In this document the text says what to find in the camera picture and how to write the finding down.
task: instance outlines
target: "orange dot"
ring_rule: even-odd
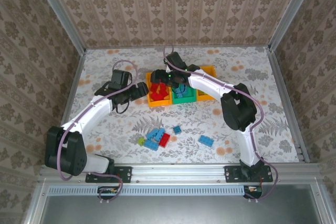
[[[225,155],[225,149],[222,148],[222,147],[218,147],[216,149],[216,153],[217,153],[218,156],[224,156]]]
[[[212,113],[214,115],[220,115],[221,111],[220,111],[220,109],[213,109]]]
[[[228,148],[226,148],[226,152],[228,153],[228,154],[230,154],[230,153],[232,153],[232,148],[231,147],[228,147]]]
[[[92,144],[89,144],[88,146],[86,146],[86,152],[87,153],[91,153],[91,152],[93,152],[93,150],[94,150],[94,147],[93,147]]]
[[[85,81],[82,80],[82,79],[80,79],[80,80],[79,80],[79,83],[78,83],[78,86],[83,86],[84,84],[85,84]]]
[[[136,103],[136,105],[141,105],[141,104],[142,104],[142,100],[141,100],[141,99],[137,99],[137,100],[135,101],[135,103]]]

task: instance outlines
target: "patterned wallpaper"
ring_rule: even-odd
[[[61,0],[88,48],[267,44],[290,0]]]
[[[0,223],[20,223],[79,56],[47,0],[0,0]]]
[[[336,202],[336,0],[304,0],[276,54],[311,161]]]

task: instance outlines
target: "floral tablecloth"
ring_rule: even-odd
[[[70,118],[110,80],[114,62],[133,61],[139,70],[139,81],[145,81],[147,72],[164,69],[162,50],[162,47],[87,50]],[[220,80],[244,83],[265,111],[264,122],[255,129],[260,155],[270,162],[298,162],[266,48],[175,50],[187,65],[214,65]],[[135,76],[132,66],[126,63],[119,64],[118,69],[131,71]],[[175,136],[172,128],[177,125],[181,126],[182,133]],[[147,132],[160,127],[171,134],[166,148],[152,151],[136,143]],[[200,144],[201,135],[212,138],[213,147]],[[88,153],[111,157],[116,163],[236,163],[240,156],[235,133],[224,123],[221,105],[215,100],[149,108],[147,97],[143,97],[132,102],[126,113],[113,111],[106,116],[86,138],[85,145]]]

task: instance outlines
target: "purple cable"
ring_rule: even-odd
[[[123,187],[123,182],[122,182],[122,179],[121,179],[120,177],[118,177],[118,176],[116,176],[116,175],[112,175],[112,174],[100,174],[100,173],[91,173],[91,174],[96,175],[96,176],[100,176],[100,177],[112,177],[112,178],[116,178],[117,180],[119,180],[119,182],[120,182],[119,190],[118,190],[117,193],[113,196],[113,198],[111,198],[111,199],[109,199],[109,200],[105,200],[105,201],[113,201],[113,200],[115,200],[115,199],[118,197],[118,195],[121,193],[121,190],[122,190],[122,187]],[[99,194],[98,194],[98,198],[100,199],[100,202],[103,202],[103,201],[104,201],[104,199],[101,198],[101,193],[102,193],[103,191],[106,191],[106,190],[109,190],[109,189],[111,189],[111,188],[109,188],[109,187],[101,188],[101,190],[100,190],[100,192],[99,192]]]
[[[271,163],[265,161],[262,157],[259,156],[259,154],[258,154],[258,152],[257,152],[256,143],[255,143],[255,140],[254,140],[254,137],[253,137],[253,129],[254,129],[256,126],[258,126],[258,125],[263,121],[264,116],[265,116],[265,114],[264,114],[264,110],[262,109],[260,103],[259,103],[255,98],[253,98],[252,96],[250,96],[249,94],[247,94],[247,93],[245,93],[245,92],[243,92],[243,91],[240,91],[240,90],[238,90],[238,89],[232,88],[232,87],[230,87],[230,86],[226,86],[225,84],[223,85],[221,82],[219,82],[219,81],[217,81],[216,79],[213,79],[213,78],[211,78],[211,77],[209,77],[209,76],[204,76],[204,75],[201,74],[201,73],[191,72],[191,71],[186,71],[186,70],[177,68],[176,66],[174,66],[173,64],[171,64],[171,63],[168,61],[168,59],[167,59],[167,57],[166,57],[166,53],[165,53],[165,51],[166,51],[166,46],[163,46],[163,58],[165,59],[165,61],[167,62],[167,64],[168,64],[169,66],[171,66],[172,68],[174,68],[174,69],[176,69],[176,70],[178,70],[178,71],[181,71],[181,72],[190,73],[190,74],[195,74],[195,75],[197,75],[197,76],[201,76],[201,77],[203,77],[203,78],[206,78],[206,79],[208,79],[208,80],[210,80],[210,81],[213,81],[214,83],[216,83],[216,84],[218,84],[218,85],[220,85],[220,86],[222,86],[222,87],[224,87],[224,88],[231,89],[232,91],[235,91],[235,92],[237,92],[237,93],[239,93],[239,94],[242,94],[242,95],[246,96],[247,98],[251,99],[255,104],[257,104],[257,106],[259,107],[259,110],[260,110],[261,117],[260,117],[260,119],[258,120],[258,122],[256,122],[255,124],[253,124],[253,125],[251,126],[251,128],[250,128],[250,136],[251,136],[251,140],[252,140],[253,150],[254,150],[254,153],[256,154],[256,156],[257,156],[257,158],[258,158],[259,160],[261,160],[264,164],[269,165],[270,167],[272,167],[272,168],[274,169],[275,174],[276,174],[276,178],[275,178],[275,181],[274,181],[274,184],[273,184],[271,190],[270,190],[266,195],[260,197],[259,199],[254,198],[254,197],[253,197],[252,195],[250,195],[250,194],[247,194],[247,193],[245,193],[245,194],[246,194],[247,196],[249,196],[250,198],[255,199],[255,201],[257,201],[257,200],[262,200],[262,199],[267,198],[267,197],[268,197],[268,196],[275,190],[275,188],[276,188],[276,185],[277,185],[277,182],[278,182],[278,178],[279,178],[279,173],[278,173],[278,170],[274,167],[274,165],[272,165]]]
[[[134,69],[135,69],[135,78],[134,78],[134,80],[132,80],[131,84],[129,84],[126,88],[123,88],[123,89],[118,90],[118,91],[115,91],[115,92],[113,92],[113,93],[111,93],[111,94],[105,95],[105,96],[102,97],[102,98],[99,98],[99,99],[98,99],[97,101],[95,101],[93,104],[91,104],[90,106],[88,106],[82,113],[79,114],[79,116],[74,120],[74,122],[71,123],[70,126],[65,130],[65,132],[64,132],[64,134],[63,134],[63,136],[62,136],[62,138],[61,138],[61,140],[60,140],[60,142],[59,142],[58,151],[57,151],[57,162],[56,162],[56,164],[57,164],[57,171],[58,171],[58,174],[59,174],[60,178],[61,178],[62,180],[64,180],[64,181],[68,181],[68,180],[70,180],[70,179],[72,178],[72,175],[70,175],[70,176],[67,177],[67,178],[63,176],[62,171],[61,171],[61,165],[60,165],[62,146],[63,146],[64,140],[65,140],[67,134],[68,134],[68,133],[70,132],[70,130],[74,127],[75,123],[78,123],[78,121],[79,121],[79,120],[80,120],[86,113],[88,113],[88,111],[89,111],[93,106],[97,105],[97,103],[101,102],[102,100],[104,100],[104,99],[106,99],[106,98],[108,98],[108,97],[111,97],[111,96],[113,96],[113,95],[115,95],[115,94],[119,94],[119,93],[121,93],[121,92],[123,92],[123,91],[129,89],[132,85],[135,84],[135,82],[136,82],[137,79],[138,79],[138,69],[137,69],[136,65],[135,65],[132,61],[130,61],[130,60],[118,60],[118,61],[112,66],[112,71],[114,70],[114,68],[116,67],[116,65],[117,65],[118,63],[121,63],[121,62],[127,62],[127,63],[130,63],[131,65],[133,65],[133,67],[134,67]]]

